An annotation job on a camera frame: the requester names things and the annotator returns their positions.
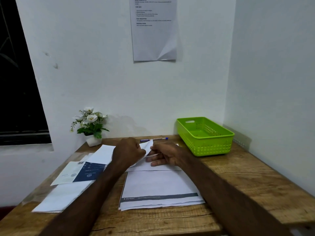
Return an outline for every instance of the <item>person's right arm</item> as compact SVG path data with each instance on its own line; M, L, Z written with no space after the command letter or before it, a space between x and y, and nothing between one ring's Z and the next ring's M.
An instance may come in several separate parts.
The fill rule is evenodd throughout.
M289 236L292 234L257 202L215 174L191 153L175 144L151 147L152 166L179 166L194 182L219 222L231 236Z

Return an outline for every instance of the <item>pen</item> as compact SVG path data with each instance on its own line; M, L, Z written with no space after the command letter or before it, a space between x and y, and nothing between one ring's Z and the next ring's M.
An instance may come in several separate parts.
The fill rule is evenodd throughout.
M142 143L142 142L147 142L147 141L149 141L149 140L167 140L168 138L154 138L154 139L142 139L142 140L140 140L140 142Z

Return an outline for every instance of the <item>wooden tabletop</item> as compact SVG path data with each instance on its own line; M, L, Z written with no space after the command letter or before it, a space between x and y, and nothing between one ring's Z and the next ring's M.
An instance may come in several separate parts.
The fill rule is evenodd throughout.
M138 137L137 139L168 137L169 142L186 147L178 135ZM120 138L103 139L103 144L116 145ZM85 143L63 163L25 201L19 204L2 221L0 235L37 235L56 214L31 213L51 190L50 183L66 163L80 160L95 152L99 146L88 147ZM284 225L307 226L315 223L315 199L294 183L262 163L243 148L233 143L231 152L200 158L214 172L268 210ZM179 235L207 233L220 235L222 226L206 205L163 207L119 211L118 204L126 174L122 175L107 200L91 235Z

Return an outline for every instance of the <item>potted plant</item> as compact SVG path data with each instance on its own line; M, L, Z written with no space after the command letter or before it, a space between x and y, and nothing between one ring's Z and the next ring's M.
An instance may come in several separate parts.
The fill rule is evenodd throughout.
M77 129L77 133L84 133L86 142L89 147L97 146L102 143L102 130L109 131L103 127L103 121L107 118L107 115L103 115L100 112L93 112L93 108L85 108L80 110L80 116L75 116L75 122L72 122L71 132L76 124L80 124L80 128Z

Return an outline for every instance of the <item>white flower pot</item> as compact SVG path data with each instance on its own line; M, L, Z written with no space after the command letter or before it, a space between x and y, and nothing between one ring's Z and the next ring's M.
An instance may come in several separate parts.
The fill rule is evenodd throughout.
M94 135L85 136L85 139L89 147L97 146L102 143L102 139L98 139L94 137Z

